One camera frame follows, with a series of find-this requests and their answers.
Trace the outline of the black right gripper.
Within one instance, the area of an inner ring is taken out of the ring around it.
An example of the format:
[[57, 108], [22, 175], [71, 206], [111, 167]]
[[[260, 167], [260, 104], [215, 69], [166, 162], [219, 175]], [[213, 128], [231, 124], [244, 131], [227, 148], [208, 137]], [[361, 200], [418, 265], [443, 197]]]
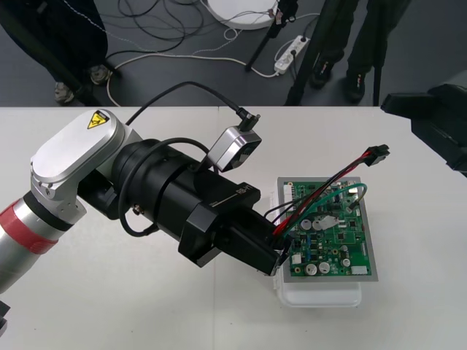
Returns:
[[391, 93], [380, 109], [414, 119], [412, 133], [453, 171], [466, 172], [466, 86], [444, 83], [432, 87], [428, 93]]

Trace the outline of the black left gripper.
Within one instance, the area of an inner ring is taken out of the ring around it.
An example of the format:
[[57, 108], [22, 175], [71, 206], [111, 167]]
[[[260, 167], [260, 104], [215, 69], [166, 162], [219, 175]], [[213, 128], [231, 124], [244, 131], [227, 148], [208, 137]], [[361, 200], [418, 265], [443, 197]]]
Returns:
[[218, 179], [219, 184], [201, 188], [201, 202], [183, 225], [178, 252], [199, 267], [223, 252], [273, 276], [279, 262], [271, 245], [276, 226], [252, 210], [260, 191], [245, 182]]

